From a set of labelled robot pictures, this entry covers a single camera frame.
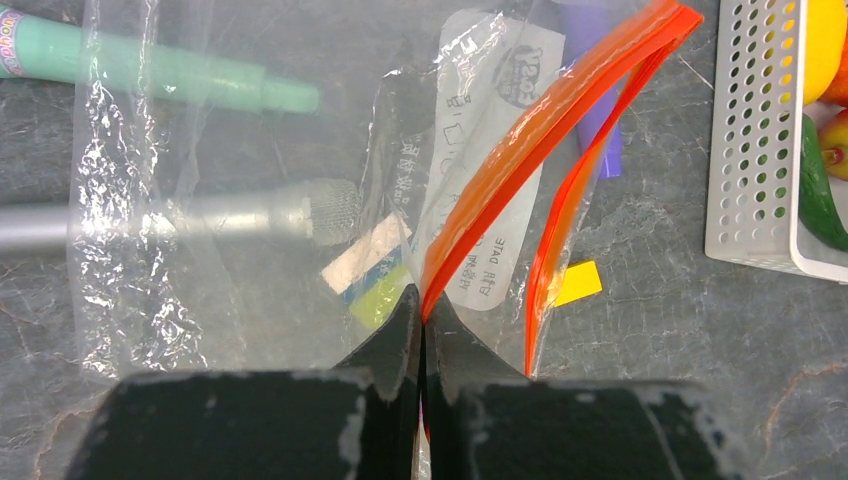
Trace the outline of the red apple toy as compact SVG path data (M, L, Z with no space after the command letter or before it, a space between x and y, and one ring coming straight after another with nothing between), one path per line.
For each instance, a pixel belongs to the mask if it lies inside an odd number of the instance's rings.
M819 131L818 139L826 172L847 181L847 110L830 119Z

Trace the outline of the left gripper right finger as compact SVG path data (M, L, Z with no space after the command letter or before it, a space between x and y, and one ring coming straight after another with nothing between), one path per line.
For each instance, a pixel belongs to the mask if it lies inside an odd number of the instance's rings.
M441 298L424 326L436 479L725 479L729 439L697 384L532 380Z

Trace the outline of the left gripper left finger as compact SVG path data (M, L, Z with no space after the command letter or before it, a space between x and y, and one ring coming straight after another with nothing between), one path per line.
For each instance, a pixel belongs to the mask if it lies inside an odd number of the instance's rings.
M328 369L142 373L97 410L70 479L410 479L420 298Z

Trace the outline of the clear zip bag orange zipper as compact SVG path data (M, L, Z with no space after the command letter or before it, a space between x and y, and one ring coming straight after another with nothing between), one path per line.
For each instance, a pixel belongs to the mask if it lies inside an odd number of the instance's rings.
M678 1L89 1L68 248L81 372L324 368L401 290L529 370L593 117Z

